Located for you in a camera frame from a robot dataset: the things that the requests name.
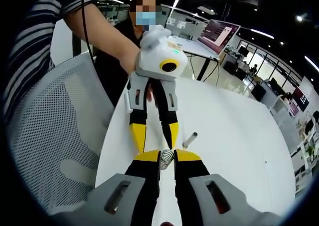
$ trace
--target floor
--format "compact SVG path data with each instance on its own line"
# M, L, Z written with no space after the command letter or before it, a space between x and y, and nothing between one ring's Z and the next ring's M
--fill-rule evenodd
M185 71L183 72L182 76L196 79L200 73L200 70L202 69L202 66L205 62L205 59L199 56L192 56L188 57L188 66L186 67ZM216 66L216 62L211 61L208 65L208 68L202 78L202 81L209 76L209 74L213 71L213 69ZM227 71L225 71L222 67L219 67L219 77L218 77L218 68L215 69L215 71L205 80L206 83L212 84L214 86L217 85L219 88L227 89L233 92L236 92L238 94L244 95L246 97L255 99L251 95L251 90L253 88L253 85L249 82L249 80L241 81L237 77L229 74Z

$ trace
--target ceiling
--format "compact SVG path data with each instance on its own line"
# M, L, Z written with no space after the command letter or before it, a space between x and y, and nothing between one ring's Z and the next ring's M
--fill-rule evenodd
M173 5L174 1L157 0L167 5ZM306 55L319 66L319 12L315 12L316 0L261 0L258 6L227 1L231 1L231 9L226 21L243 27L238 32L241 38L273 53L301 76L314 79L313 84L319 90L319 72L305 60ZM207 19L221 19L225 3L226 0L179 0L176 7ZM213 9L217 14L202 13L197 9L199 6ZM307 14L304 20L297 21L296 16L302 14ZM275 39L252 32L251 28Z

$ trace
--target spring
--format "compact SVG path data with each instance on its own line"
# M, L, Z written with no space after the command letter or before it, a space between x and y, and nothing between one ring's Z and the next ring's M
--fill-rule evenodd
M174 153L171 150L163 150L160 154L160 170L165 170L174 159Z

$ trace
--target blue face mask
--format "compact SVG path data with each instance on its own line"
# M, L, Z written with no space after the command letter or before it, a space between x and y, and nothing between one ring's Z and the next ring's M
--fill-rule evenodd
M155 11L137 11L136 25L155 25L156 12Z

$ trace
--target black cable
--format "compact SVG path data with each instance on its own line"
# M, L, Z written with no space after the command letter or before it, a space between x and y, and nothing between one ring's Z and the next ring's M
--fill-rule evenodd
M88 32L87 32L87 29L86 29L84 0L81 0L81 2L82 2L81 3L82 4L82 22L83 22L83 30L84 30L85 41L86 41L86 45L88 46L88 49L89 49L89 53L90 53L90 57L91 57L92 63L94 65L94 58L93 58L93 54L92 54L91 47L90 47L90 44L89 44Z
M196 79L196 75L195 75L193 63L191 62L192 57L193 57L193 55L190 56L190 60L189 60L189 61L190 61L190 65L191 65L191 69L192 69L192 71L193 71L194 77L195 77L195 79Z
M218 66L218 63L217 63L217 70L218 70L218 76L217 76L217 81L216 81L216 87L217 87L217 84L218 84L218 81L219 81L219 66Z
M216 68L218 68L218 76L217 76L217 82L216 82L216 86L217 86L217 83L219 80L219 62L218 62L218 60L213 60L213 61L215 61L217 64L216 64L215 68L212 70L212 72L203 80L203 82L205 82L205 80L207 80L212 75L212 73L214 73Z

